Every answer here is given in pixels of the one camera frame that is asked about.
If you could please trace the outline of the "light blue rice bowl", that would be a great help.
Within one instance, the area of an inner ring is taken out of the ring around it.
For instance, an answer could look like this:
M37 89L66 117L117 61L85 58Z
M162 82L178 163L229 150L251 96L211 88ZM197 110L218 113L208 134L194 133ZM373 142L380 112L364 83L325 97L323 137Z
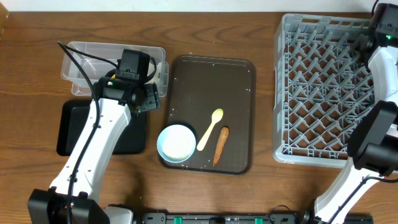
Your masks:
M159 156L167 162L180 163L189 159L197 145L193 131L181 124L167 126L157 138Z

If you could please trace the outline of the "yellow plastic spoon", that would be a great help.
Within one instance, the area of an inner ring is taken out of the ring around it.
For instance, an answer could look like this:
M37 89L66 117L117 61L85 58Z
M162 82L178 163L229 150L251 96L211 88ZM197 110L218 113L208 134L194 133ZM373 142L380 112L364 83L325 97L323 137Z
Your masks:
M202 136L202 138L200 139L199 143L197 144L198 151L204 150L215 124L222 120L223 114L224 112L223 109L221 108L214 110L214 112L211 115L211 123L206 132L204 133L204 135Z

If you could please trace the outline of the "orange carrot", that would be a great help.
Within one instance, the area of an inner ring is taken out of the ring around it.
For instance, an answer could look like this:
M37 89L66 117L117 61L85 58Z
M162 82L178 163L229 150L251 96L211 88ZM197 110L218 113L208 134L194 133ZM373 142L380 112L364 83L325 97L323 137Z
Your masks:
M224 145L226 144L226 141L229 136L229 128L228 127L223 127L220 131L218 141L216 143L216 149L215 149L215 155L213 158L213 165L216 166L217 163L220 160L220 157L223 152Z

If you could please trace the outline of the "white tissue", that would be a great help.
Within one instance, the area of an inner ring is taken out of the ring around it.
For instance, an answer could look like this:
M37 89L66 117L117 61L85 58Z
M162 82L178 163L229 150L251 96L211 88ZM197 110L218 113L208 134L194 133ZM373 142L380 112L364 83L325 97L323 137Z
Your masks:
M163 63L162 62L157 63L157 70L153 77L153 81L157 85L161 83L162 69L163 69Z

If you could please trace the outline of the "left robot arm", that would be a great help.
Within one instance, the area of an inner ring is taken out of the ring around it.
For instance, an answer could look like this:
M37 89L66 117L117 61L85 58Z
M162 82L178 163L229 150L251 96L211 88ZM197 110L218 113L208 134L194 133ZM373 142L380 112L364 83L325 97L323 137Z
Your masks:
M156 84L102 77L90 86L93 100L83 131L49 189L28 200L32 223L137 223L124 205L98 205L104 173L131 116L159 108Z

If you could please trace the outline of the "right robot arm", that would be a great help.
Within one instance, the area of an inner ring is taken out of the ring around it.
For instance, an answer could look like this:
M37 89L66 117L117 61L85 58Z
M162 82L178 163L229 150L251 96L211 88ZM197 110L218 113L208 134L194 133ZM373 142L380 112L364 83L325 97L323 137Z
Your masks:
M378 47L368 67L375 102L349 137L345 166L307 213L307 223L343 223L355 203L397 170L397 47Z

